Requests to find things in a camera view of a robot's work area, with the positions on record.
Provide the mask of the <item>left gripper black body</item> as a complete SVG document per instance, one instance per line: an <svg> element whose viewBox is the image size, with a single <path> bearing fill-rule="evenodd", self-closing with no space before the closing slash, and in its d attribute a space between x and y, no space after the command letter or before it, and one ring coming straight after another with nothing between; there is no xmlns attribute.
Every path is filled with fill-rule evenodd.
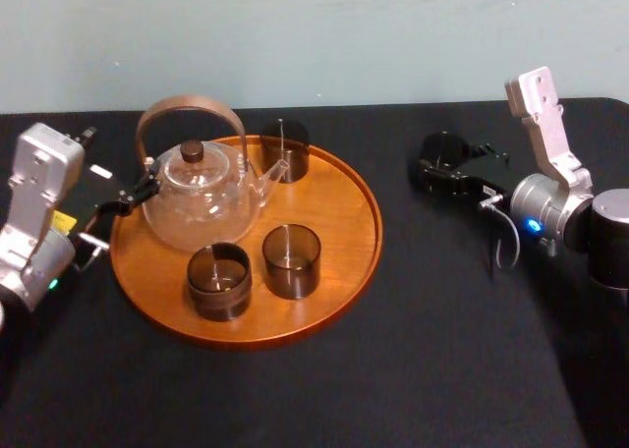
<svg viewBox="0 0 629 448"><path fill-rule="evenodd" d="M114 178L108 170L96 164L85 165L76 184L53 212L52 229L64 236L74 247L71 261L74 270L87 270L99 257L109 252L109 242L97 236L95 229L107 216L98 216L97 205L102 201L104 181Z"/></svg>

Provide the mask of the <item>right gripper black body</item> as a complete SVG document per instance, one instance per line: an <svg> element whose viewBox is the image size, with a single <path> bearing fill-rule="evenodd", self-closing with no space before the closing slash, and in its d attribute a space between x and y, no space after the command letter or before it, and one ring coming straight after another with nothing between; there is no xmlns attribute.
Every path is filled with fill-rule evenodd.
<svg viewBox="0 0 629 448"><path fill-rule="evenodd" d="M481 201L502 195L500 208L509 208L514 192L514 171L504 158L475 158L466 164L466 185L469 199Z"/></svg>

